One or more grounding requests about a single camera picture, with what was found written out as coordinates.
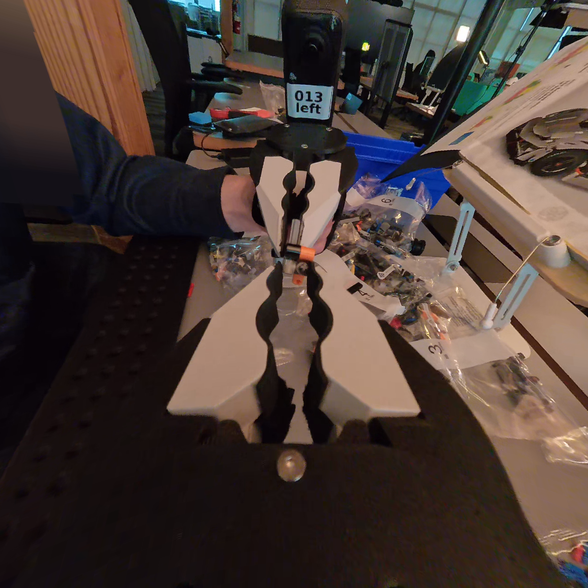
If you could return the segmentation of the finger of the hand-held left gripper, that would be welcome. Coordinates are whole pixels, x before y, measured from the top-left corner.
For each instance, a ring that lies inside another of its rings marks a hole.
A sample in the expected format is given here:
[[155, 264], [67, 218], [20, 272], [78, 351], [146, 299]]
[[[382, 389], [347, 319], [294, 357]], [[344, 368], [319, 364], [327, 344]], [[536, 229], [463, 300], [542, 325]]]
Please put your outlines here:
[[290, 197], [295, 176], [287, 180], [294, 171], [291, 160], [281, 156], [268, 156], [263, 160], [261, 177], [256, 187], [256, 195], [261, 209], [263, 223], [272, 249], [278, 259], [283, 258], [290, 237], [291, 210]]
[[300, 245], [320, 253], [332, 227], [341, 201], [339, 181], [342, 165], [335, 160], [323, 160], [310, 165], [307, 172], [299, 171], [299, 196], [303, 212]]

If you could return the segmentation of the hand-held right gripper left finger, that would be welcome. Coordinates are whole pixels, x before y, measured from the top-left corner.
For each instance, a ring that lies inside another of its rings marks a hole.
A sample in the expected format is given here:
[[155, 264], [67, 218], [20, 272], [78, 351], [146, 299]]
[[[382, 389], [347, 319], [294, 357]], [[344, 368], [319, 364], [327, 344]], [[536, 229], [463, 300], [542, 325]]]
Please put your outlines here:
[[173, 415], [219, 421], [270, 421], [283, 404], [283, 383], [270, 341], [278, 323], [283, 266], [266, 269], [211, 317], [167, 405]]

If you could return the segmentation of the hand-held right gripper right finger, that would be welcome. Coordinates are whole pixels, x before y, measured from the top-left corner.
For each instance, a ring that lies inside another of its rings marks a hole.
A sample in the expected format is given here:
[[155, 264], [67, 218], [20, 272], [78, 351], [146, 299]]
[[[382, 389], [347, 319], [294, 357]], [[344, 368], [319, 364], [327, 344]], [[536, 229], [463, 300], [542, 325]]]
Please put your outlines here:
[[376, 318], [333, 272], [307, 274], [318, 336], [305, 388], [307, 419], [413, 417], [419, 405]]

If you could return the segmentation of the black gear rack assembly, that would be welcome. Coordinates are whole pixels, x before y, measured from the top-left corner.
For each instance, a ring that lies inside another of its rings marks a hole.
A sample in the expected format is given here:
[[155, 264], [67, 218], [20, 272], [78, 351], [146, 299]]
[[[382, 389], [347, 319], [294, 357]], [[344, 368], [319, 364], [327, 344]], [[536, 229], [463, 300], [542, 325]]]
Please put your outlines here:
[[302, 245], [303, 228], [301, 220], [292, 220], [283, 243], [273, 249], [274, 257], [282, 264], [283, 285], [287, 288], [302, 287], [315, 260], [316, 251]]

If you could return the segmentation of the person's left forearm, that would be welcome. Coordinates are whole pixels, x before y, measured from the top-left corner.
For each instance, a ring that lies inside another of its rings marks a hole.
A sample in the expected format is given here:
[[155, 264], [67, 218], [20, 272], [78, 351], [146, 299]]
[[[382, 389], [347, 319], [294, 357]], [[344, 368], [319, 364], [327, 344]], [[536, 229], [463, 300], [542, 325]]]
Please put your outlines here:
[[203, 171], [159, 156], [127, 155], [97, 119], [56, 92], [81, 192], [61, 206], [75, 223], [113, 236], [231, 238], [222, 211], [227, 167]]

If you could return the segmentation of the black pouch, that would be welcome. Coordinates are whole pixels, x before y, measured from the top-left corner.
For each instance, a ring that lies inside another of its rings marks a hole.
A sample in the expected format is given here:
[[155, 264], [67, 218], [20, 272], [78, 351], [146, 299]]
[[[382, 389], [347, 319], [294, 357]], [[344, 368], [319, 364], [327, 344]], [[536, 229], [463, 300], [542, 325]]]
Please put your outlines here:
[[267, 129], [280, 125], [280, 121], [262, 118], [257, 115], [245, 115], [237, 118], [219, 120], [213, 123], [215, 130], [229, 138], [256, 136]]

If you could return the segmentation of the blue plastic bin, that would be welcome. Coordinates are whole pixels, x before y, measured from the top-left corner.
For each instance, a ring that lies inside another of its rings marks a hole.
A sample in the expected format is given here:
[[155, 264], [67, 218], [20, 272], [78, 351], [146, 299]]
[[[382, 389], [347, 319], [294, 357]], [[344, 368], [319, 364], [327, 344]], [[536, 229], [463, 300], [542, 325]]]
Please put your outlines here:
[[[347, 131], [343, 133], [347, 138], [348, 146], [355, 149], [358, 162], [353, 183], [356, 183], [367, 173], [383, 180], [389, 173], [393, 173], [421, 151], [421, 148], [411, 142], [354, 134]], [[432, 208], [437, 205], [450, 187], [450, 183], [439, 168], [422, 168], [404, 173], [390, 180], [389, 184], [392, 187], [404, 188], [412, 178], [424, 183], [432, 199]]]

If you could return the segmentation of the clear bag of mixed parts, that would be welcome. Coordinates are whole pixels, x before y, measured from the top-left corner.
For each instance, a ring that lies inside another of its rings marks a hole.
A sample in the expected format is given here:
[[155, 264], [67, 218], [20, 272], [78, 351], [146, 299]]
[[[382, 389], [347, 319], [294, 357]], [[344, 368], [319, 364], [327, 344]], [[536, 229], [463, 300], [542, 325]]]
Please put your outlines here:
[[272, 244], [266, 235], [208, 241], [212, 272], [224, 290], [237, 294], [266, 269], [273, 268]]

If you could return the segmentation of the red flat pouch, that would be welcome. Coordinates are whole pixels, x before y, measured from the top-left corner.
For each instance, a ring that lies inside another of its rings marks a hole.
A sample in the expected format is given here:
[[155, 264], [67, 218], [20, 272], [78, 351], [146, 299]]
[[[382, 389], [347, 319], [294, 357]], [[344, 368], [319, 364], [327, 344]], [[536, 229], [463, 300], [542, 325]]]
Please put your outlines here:
[[266, 109], [258, 107], [250, 107], [245, 109], [231, 109], [230, 107], [225, 108], [209, 108], [211, 120], [213, 122], [224, 121], [236, 118], [242, 118], [246, 116], [256, 116], [261, 119], [272, 119], [275, 117], [275, 113]]

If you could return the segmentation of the black perforated board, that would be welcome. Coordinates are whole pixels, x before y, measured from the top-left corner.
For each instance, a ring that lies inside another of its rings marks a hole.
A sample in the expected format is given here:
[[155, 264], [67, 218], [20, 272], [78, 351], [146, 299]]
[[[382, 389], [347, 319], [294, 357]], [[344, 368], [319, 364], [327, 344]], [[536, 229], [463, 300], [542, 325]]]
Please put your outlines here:
[[1, 359], [1, 518], [65, 493], [93, 421], [118, 411], [175, 342], [200, 240], [34, 243], [17, 309], [19, 341]]

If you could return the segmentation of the white slotted stand leg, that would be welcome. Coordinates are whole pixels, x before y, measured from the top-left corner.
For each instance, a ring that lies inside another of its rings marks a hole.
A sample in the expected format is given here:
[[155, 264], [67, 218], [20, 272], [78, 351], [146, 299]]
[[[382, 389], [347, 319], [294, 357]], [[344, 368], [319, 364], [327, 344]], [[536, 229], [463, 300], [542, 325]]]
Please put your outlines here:
[[452, 218], [452, 220], [455, 221], [454, 230], [445, 266], [440, 275], [453, 276], [460, 268], [463, 251], [475, 212], [475, 207], [466, 199], [463, 199], [459, 205], [459, 216], [457, 218]]
[[509, 283], [505, 284], [505, 286], [511, 287], [506, 294], [506, 297], [502, 299], [502, 290], [497, 297], [497, 301], [500, 302], [500, 304], [498, 305], [493, 318], [492, 328], [503, 329], [510, 324], [511, 319], [531, 289], [531, 286], [538, 275], [537, 270], [533, 268], [529, 262], [526, 262], [517, 271], [517, 274], [511, 277]]

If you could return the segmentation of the black office chair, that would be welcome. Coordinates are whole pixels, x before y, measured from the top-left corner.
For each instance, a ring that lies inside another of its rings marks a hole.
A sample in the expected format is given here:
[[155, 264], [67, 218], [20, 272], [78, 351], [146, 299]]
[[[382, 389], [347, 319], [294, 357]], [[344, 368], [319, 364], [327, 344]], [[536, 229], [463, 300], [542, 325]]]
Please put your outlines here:
[[207, 79], [192, 72], [186, 32], [176, 27], [167, 1], [129, 1], [152, 60], [158, 71], [165, 99], [165, 156], [186, 161], [194, 149], [189, 115], [206, 109], [216, 93], [241, 95], [242, 88], [224, 80]]

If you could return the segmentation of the black tripod pole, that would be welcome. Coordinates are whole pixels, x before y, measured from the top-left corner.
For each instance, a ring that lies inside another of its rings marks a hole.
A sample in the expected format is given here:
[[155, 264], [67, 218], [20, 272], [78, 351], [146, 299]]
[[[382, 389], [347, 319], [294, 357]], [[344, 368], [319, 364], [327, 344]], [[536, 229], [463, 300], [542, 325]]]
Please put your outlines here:
[[478, 18], [473, 32], [464, 48], [462, 56], [449, 80], [449, 83], [437, 106], [429, 127], [423, 134], [423, 144], [430, 146], [436, 140], [439, 133], [445, 126], [452, 107], [457, 99], [466, 78], [477, 59], [483, 43], [500, 13], [505, 1], [486, 1], [480, 17]]

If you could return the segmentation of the instruction booklet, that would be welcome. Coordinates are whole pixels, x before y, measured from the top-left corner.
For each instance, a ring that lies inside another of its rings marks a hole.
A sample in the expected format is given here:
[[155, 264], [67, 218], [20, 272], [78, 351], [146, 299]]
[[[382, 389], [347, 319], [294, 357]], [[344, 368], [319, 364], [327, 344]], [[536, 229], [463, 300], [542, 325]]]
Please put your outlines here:
[[425, 153], [457, 152], [587, 262], [587, 37], [504, 89]]

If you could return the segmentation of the clear bag red blue parts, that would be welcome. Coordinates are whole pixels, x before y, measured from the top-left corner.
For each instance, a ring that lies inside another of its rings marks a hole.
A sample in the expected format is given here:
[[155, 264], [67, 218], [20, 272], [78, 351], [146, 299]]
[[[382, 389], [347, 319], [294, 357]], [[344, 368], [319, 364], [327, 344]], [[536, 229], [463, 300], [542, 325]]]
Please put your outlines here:
[[539, 542], [569, 587], [587, 587], [587, 530], [555, 529]]

